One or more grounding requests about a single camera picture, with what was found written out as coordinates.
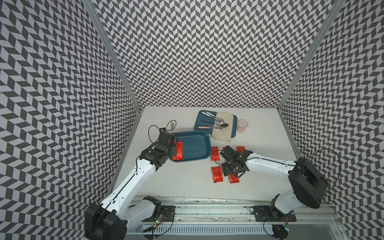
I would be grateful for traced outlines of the teal plastic storage box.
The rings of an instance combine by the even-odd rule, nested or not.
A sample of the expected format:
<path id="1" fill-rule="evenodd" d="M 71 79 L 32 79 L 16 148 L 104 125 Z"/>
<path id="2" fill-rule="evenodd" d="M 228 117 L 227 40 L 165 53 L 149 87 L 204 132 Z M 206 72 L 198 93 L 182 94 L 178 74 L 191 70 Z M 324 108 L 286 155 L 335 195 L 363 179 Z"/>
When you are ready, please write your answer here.
<path id="1" fill-rule="evenodd" d="M 211 140 L 208 133 L 204 131 L 188 131 L 174 133 L 177 136 L 177 142 L 183 142 L 183 160 L 171 161 L 191 162 L 204 160 L 211 156 Z"/>

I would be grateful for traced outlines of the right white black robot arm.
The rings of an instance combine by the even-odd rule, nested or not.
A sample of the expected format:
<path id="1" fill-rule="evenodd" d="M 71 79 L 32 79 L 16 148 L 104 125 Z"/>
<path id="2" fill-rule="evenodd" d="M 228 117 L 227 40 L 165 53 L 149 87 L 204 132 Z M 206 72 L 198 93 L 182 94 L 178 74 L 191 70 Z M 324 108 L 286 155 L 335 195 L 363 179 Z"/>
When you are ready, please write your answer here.
<path id="1" fill-rule="evenodd" d="M 288 190 L 277 194 L 269 205 L 268 212 L 274 219 L 301 207 L 318 209 L 330 186 L 325 175 L 304 158 L 296 161 L 278 160 L 249 150 L 238 152 L 229 146 L 221 150 L 219 155 L 225 159 L 221 164 L 225 176 L 240 178 L 246 172 L 258 172 L 290 183 Z"/>

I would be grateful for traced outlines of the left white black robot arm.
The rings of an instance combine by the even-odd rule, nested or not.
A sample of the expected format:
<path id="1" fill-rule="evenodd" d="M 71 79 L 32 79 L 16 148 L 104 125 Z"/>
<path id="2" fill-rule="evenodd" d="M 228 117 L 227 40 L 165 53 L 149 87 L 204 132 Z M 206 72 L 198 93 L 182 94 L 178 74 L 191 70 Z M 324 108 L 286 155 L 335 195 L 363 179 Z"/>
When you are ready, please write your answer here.
<path id="1" fill-rule="evenodd" d="M 144 220 L 162 222 L 161 201 L 147 196 L 130 206 L 144 183 L 177 154 L 177 136 L 161 129 L 159 138 L 141 152 L 136 165 L 123 182 L 99 204 L 85 211 L 85 237 L 89 240 L 122 240 L 132 227 Z"/>

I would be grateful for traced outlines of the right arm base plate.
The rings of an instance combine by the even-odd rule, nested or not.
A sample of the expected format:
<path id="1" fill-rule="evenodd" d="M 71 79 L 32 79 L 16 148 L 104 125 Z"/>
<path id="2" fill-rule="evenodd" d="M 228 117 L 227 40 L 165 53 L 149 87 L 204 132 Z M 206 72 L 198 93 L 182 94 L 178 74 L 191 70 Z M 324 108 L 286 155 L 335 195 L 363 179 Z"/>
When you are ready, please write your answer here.
<path id="1" fill-rule="evenodd" d="M 269 206 L 252 206 L 252 213 L 255 215 L 256 222 L 262 223 L 265 220 L 269 222 L 285 222 L 293 223 L 297 221 L 294 211 L 290 211 L 288 214 L 283 214 L 277 209 L 271 208 Z"/>

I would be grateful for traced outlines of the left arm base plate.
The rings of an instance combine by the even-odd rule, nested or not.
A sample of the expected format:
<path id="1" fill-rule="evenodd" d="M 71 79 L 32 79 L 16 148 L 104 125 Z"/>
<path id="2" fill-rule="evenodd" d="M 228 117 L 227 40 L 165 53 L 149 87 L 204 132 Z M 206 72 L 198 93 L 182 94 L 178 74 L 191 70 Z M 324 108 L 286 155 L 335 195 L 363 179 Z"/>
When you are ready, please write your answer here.
<path id="1" fill-rule="evenodd" d="M 160 222 L 160 220 L 162 220 L 163 222 L 171 223 L 174 221 L 175 218 L 175 210 L 176 206 L 161 206 L 160 209 L 155 210 L 154 214 L 151 217 L 143 220 L 142 222 L 155 223 Z"/>

